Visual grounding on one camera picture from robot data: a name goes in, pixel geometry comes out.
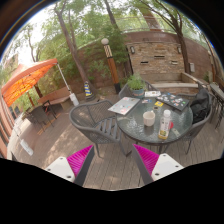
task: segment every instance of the patio umbrella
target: patio umbrella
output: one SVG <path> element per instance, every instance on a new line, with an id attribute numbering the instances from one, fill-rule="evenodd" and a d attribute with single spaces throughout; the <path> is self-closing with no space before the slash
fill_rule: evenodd
<path id="1" fill-rule="evenodd" d="M 57 59 L 54 58 L 35 62 L 30 66 L 19 64 L 13 72 L 12 77 L 1 89 L 3 99 L 7 106 L 11 106 L 16 99 L 31 89 L 57 63 Z"/>

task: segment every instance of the lamp post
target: lamp post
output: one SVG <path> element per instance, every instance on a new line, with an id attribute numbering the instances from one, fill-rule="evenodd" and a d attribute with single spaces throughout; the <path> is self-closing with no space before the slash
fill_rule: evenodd
<path id="1" fill-rule="evenodd" d="M 118 75 L 117 75 L 117 69 L 116 69 L 114 59 L 112 56 L 112 52 L 111 52 L 110 46 L 108 44 L 109 40 L 107 38 L 104 38 L 101 40 L 101 43 L 104 45 L 104 50 L 106 52 L 107 62 L 108 62 L 109 68 L 110 68 L 114 87 L 115 87 L 116 93 L 118 94 L 121 91 L 121 87 L 120 87 L 120 83 L 119 83 L 119 79 L 118 79 Z"/>

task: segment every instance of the wooden deck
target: wooden deck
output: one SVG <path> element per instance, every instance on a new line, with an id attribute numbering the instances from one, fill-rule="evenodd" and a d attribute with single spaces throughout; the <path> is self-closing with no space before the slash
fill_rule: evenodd
<path id="1" fill-rule="evenodd" d="M 105 97 L 112 103 L 118 101 L 117 95 Z M 8 149 L 11 150 L 19 162 L 31 164 L 45 169 L 59 156 L 69 156 L 80 149 L 91 145 L 92 142 L 80 133 L 69 120 L 69 109 L 60 111 L 58 119 L 54 121 L 54 127 L 49 126 L 45 132 L 39 133 L 38 127 L 28 121 L 22 125 L 21 139 L 25 139 L 34 150 L 29 156 L 19 144 L 15 134 L 11 137 Z M 182 166 L 203 163 L 221 157 L 224 149 L 224 121 L 215 130 L 218 114 L 215 114 L 212 123 L 207 123 L 198 136 L 194 139 L 188 155 L 184 148 L 188 143 L 179 141 L 170 145 L 167 153 Z M 133 140 L 122 136 L 125 151 L 129 151 Z M 157 147 L 140 144 L 158 153 Z M 138 167 L 130 154 L 125 157 L 117 144 L 99 145 L 100 158 L 95 156 L 90 165 L 84 187 L 101 190 L 125 190 L 138 188 L 144 185 Z"/>
<path id="2" fill-rule="evenodd" d="M 107 97 L 107 99 L 113 103 L 118 100 L 116 95 Z M 170 145 L 167 153 L 184 167 L 219 159 L 224 149 L 224 141 L 221 143 L 224 125 L 222 123 L 215 130 L 217 115 L 214 115 L 212 123 L 207 123 L 193 140 L 188 155 L 184 152 L 188 142 L 182 141 Z M 133 143 L 135 142 L 129 138 L 122 138 L 122 144 L 126 151 L 130 150 Z M 155 146 L 140 145 L 158 153 L 158 148 Z M 93 158 L 84 183 L 85 188 L 125 190 L 144 186 L 132 155 L 125 157 L 116 144 L 100 145 L 99 150 L 102 158 L 98 156 Z"/>

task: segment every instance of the outdoor table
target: outdoor table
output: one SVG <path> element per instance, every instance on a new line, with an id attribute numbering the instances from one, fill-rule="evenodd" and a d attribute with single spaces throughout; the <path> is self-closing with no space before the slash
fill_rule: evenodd
<path id="1" fill-rule="evenodd" d="M 117 114 L 117 124 L 122 132 L 135 140 L 136 143 L 141 142 L 143 144 L 159 146 L 159 153 L 161 153 L 164 145 L 169 145 L 178 141 L 189 131 L 192 126 L 193 113 L 189 105 L 180 112 L 165 103 L 162 107 L 158 107 L 157 110 L 154 110 L 153 107 L 157 101 L 156 98 L 150 97 L 147 99 L 151 99 L 152 102 L 142 103 L 142 100 L 140 100 L 139 103 L 126 115 Z M 146 111 L 151 110 L 155 113 L 155 123 L 153 126 L 148 127 L 143 123 L 143 114 Z M 171 110 L 171 120 L 173 122 L 173 128 L 171 128 L 166 140 L 158 137 L 160 118 L 163 115 L 164 110 Z"/>

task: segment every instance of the bench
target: bench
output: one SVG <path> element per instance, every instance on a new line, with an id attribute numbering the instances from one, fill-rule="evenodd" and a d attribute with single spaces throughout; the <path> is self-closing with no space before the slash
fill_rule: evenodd
<path id="1" fill-rule="evenodd" d="M 63 87 L 61 89 L 58 89 L 54 92 L 49 93 L 46 96 L 41 97 L 38 100 L 38 103 L 43 104 L 43 103 L 45 103 L 46 101 L 49 100 L 51 105 L 61 104 L 62 108 L 64 110 L 66 110 L 70 106 L 73 105 L 69 95 L 70 95 L 70 92 L 68 91 L 68 88 Z"/>

